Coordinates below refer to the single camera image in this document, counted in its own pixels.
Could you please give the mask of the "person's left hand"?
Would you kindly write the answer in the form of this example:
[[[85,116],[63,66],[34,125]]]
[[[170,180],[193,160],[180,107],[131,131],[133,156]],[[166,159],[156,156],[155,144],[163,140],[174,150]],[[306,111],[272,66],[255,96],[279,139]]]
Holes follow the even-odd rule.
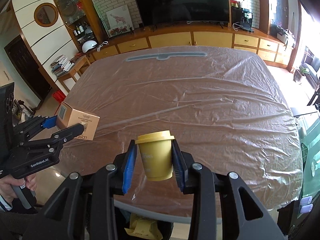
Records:
[[[7,175],[0,179],[1,196],[8,203],[12,204],[12,201],[17,198],[13,186],[25,185],[31,191],[35,191],[37,188],[36,174],[27,176],[25,179],[15,179],[12,175]]]

